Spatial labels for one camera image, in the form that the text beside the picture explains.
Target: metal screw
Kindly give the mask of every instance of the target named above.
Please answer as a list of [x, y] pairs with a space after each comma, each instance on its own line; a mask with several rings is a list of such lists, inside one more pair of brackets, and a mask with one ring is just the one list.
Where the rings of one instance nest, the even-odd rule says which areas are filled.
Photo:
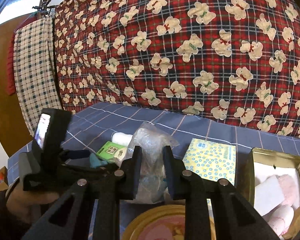
[[124, 175], [124, 171], [122, 171], [122, 170], [117, 170], [117, 171], [114, 172], [114, 175], [117, 176], [117, 177], [121, 177], [121, 176]]
[[227, 179], [220, 179], [219, 183], [222, 186], [227, 186], [229, 184], [229, 181]]
[[192, 171], [184, 170], [184, 171], [182, 172], [182, 175], [183, 175], [183, 176], [186, 176], [186, 177], [190, 177], [190, 176], [192, 175]]
[[84, 186], [84, 185], [87, 184], [87, 180], [85, 180], [85, 179], [79, 179], [77, 183], [78, 183], [79, 186]]

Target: wooden door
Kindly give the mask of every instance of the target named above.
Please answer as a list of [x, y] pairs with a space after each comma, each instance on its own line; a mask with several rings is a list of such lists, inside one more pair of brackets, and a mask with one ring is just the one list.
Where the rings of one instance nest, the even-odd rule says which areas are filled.
[[14, 18], [0, 25], [0, 142], [10, 157], [32, 140], [25, 124], [17, 94], [6, 92], [6, 65], [12, 34], [29, 15]]

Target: person's arm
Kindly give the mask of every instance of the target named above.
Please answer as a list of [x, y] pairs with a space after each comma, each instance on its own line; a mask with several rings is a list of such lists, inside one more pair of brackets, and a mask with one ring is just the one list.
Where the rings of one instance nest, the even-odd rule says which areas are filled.
[[31, 206], [55, 201], [57, 193], [23, 191], [18, 184], [6, 198], [0, 192], [0, 240], [20, 240], [31, 226]]

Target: clear plastic bag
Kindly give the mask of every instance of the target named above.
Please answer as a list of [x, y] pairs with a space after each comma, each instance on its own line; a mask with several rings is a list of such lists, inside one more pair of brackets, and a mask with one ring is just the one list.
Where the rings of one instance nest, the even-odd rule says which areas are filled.
[[167, 188], [162, 148], [166, 145], [173, 148], [179, 143], [168, 133], [144, 122], [133, 134], [125, 159], [132, 157], [136, 145], [142, 147], [142, 163], [138, 193], [132, 203], [154, 204], [161, 202], [163, 201], [163, 192]]

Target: yellow polka dot notebook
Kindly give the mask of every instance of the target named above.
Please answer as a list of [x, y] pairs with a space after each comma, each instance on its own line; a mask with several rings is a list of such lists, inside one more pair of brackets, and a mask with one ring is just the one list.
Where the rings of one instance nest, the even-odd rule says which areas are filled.
[[225, 178], [234, 185], [235, 146], [192, 138], [183, 162], [203, 179]]

